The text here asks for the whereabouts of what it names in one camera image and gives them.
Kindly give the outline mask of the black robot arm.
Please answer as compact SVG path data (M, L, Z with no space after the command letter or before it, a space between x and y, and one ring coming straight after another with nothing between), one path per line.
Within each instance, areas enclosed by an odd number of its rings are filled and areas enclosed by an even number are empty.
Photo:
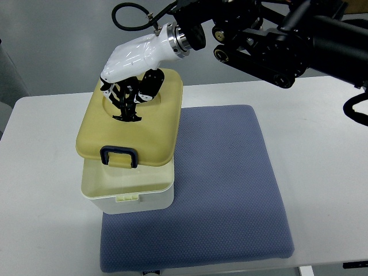
M202 24L213 21L217 60L290 88L307 69L367 88L367 21L344 20L346 1L285 1L287 15L265 1L176 1L171 14L190 47L206 40Z

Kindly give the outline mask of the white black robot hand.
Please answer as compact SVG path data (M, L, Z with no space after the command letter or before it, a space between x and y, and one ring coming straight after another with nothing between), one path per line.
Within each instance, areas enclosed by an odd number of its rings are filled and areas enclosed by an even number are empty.
M161 62L183 59L190 49L176 22L163 25L158 35L147 34L121 44L114 49L100 74L100 90L112 102L115 83L156 70Z

